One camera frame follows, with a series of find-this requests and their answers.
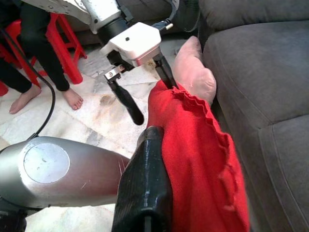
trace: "leg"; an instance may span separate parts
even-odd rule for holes
[[[21,93],[19,98],[14,101],[11,106],[11,114],[16,114],[24,108],[31,99],[38,96],[41,92],[39,87],[32,85],[27,78],[3,59],[0,59],[0,73],[0,80],[3,83]]]
[[[21,40],[23,45],[38,59],[57,89],[63,92],[69,105],[74,110],[79,109],[83,99],[70,88],[64,77],[60,61],[45,36],[50,14],[23,3],[20,17],[22,19]]]
[[[19,9],[15,6],[13,1],[0,1],[0,27],[7,27],[10,23],[19,18]]]

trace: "robotic arm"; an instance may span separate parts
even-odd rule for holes
[[[166,86],[177,87],[160,51],[160,32],[172,27],[170,19],[153,26],[137,23],[128,27],[131,16],[116,0],[24,1],[72,15],[90,26],[111,63],[104,77],[136,124],[141,125],[144,117],[131,95],[118,85],[122,73],[154,59]],[[31,138],[5,148],[0,151],[0,231],[24,231],[25,217],[45,207],[114,203],[117,194],[113,232],[125,228],[132,228],[125,230],[130,232],[169,231],[171,187],[161,156],[162,138],[160,129],[147,129],[130,162],[102,148],[51,137]],[[127,192],[131,181],[138,188]],[[128,211],[127,202],[132,199]]]
[[[121,74],[154,59],[156,70],[168,88],[177,87],[170,66],[160,51],[160,32],[170,29],[169,19],[148,26],[137,23],[128,27],[132,16],[116,0],[23,0],[46,11],[74,16],[90,26],[102,44],[111,68],[104,74],[108,85],[127,108],[137,125],[144,117],[131,95],[118,85]]]

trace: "gray sofa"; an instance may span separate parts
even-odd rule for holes
[[[309,231],[309,1],[200,0],[204,61],[255,232]]]

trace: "red towel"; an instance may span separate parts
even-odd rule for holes
[[[148,126],[164,128],[163,160],[173,189],[173,232],[248,232],[245,185],[234,143],[209,105],[158,82]]]

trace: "red plastic stool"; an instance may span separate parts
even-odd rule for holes
[[[0,81],[0,97],[4,96],[8,91],[7,86]]]
[[[56,27],[57,22],[59,23],[65,35],[67,36],[69,40],[68,43],[65,43],[62,40],[60,33]],[[21,20],[20,19],[16,20],[6,28],[6,31],[8,32],[8,34],[12,37],[14,42],[17,44],[17,46],[22,51],[22,48],[17,40],[17,37],[21,31],[20,24],[21,24]],[[87,58],[87,56],[64,15],[54,14],[54,13],[51,14],[51,21],[47,28],[46,37],[51,43],[55,53],[57,54],[58,59],[62,65],[63,71],[69,76],[73,84],[81,83],[83,81],[83,77],[77,68],[77,62],[81,56],[83,56],[84,58]],[[30,69],[27,63],[23,60],[23,58],[18,53],[18,51],[14,48],[12,43],[9,40],[7,41],[9,45],[11,46],[11,49],[13,50],[15,56],[17,57],[17,60],[20,62],[22,68],[24,69],[25,73],[29,77],[30,81],[34,83],[35,85],[40,86],[37,81],[36,74]],[[71,57],[68,51],[68,48],[75,48],[73,57]],[[35,62],[36,62],[36,58],[33,57],[31,60],[31,65],[34,65]],[[45,71],[39,71],[39,73],[43,76],[47,75]]]

